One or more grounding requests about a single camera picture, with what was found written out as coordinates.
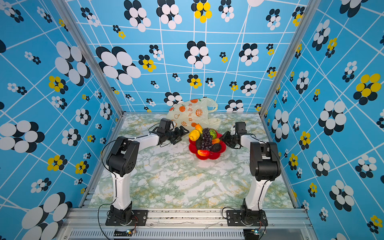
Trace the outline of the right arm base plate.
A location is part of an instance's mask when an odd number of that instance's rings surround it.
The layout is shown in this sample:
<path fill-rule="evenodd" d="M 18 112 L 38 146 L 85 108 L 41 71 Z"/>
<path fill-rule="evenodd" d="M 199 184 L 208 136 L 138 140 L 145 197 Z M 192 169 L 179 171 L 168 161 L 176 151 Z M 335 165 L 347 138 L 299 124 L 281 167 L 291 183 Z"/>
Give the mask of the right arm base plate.
<path fill-rule="evenodd" d="M 266 227 L 268 220 L 266 212 L 260 211 L 241 211 L 227 210 L 225 213 L 229 227 Z"/>

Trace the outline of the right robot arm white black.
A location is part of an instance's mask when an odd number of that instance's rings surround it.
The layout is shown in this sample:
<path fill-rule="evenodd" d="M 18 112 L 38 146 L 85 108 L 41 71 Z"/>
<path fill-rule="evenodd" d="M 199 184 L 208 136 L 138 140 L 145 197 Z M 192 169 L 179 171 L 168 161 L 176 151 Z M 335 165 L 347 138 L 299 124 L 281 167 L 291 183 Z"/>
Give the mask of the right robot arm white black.
<path fill-rule="evenodd" d="M 249 167 L 253 178 L 240 209 L 241 222 L 249 227 L 255 224 L 266 227 L 268 222 L 263 210 L 264 199 L 269 186 L 282 171 L 277 144 L 264 142 L 248 133 L 244 122 L 236 122 L 232 130 L 225 132 L 220 140 L 231 149 L 250 150 Z"/>

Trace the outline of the yellowish printed plastic bag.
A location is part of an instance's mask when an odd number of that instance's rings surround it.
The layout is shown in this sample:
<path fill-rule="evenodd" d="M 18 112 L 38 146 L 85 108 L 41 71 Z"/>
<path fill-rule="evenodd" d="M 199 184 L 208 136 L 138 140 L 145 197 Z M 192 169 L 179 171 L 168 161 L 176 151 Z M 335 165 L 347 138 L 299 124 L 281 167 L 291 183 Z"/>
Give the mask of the yellowish printed plastic bag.
<path fill-rule="evenodd" d="M 217 129 L 221 120 L 209 117 L 218 109 L 218 104 L 210 98 L 194 99 L 174 105 L 169 110 L 166 119 L 171 120 L 175 127 L 184 127 L 190 132 L 197 125 L 204 128 Z"/>

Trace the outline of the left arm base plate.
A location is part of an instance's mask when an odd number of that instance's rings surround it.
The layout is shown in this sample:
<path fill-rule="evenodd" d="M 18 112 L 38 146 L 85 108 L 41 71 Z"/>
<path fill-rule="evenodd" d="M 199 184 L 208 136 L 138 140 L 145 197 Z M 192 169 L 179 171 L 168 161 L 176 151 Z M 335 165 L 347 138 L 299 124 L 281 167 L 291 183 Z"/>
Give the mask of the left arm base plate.
<path fill-rule="evenodd" d="M 107 214 L 106 226 L 145 226 L 148 210 L 113 210 Z"/>

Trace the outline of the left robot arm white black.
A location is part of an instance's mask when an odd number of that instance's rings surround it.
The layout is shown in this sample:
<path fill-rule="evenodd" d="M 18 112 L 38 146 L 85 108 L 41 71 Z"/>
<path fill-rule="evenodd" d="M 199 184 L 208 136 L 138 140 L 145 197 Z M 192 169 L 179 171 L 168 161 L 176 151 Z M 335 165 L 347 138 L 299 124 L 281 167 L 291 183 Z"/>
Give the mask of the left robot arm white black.
<path fill-rule="evenodd" d="M 145 136 L 118 137 L 112 141 L 113 146 L 104 164 L 114 181 L 114 200 L 107 213 L 107 226 L 144 226 L 146 224 L 148 211 L 133 211 L 130 196 L 131 172 L 135 169 L 139 151 L 161 146 L 166 141 L 175 145 L 189 133 L 190 131 L 185 127 L 177 127 L 173 121 L 163 118 L 158 126 Z"/>

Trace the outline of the purple grape bunch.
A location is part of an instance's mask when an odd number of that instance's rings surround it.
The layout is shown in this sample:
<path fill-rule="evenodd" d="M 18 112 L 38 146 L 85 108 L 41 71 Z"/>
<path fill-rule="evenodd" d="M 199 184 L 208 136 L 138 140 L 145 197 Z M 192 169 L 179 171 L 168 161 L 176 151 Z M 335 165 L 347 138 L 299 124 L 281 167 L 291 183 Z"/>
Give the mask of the purple grape bunch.
<path fill-rule="evenodd" d="M 203 129 L 201 150 L 209 150 L 209 148 L 213 145 L 213 136 L 211 135 L 210 130 L 210 128 Z"/>

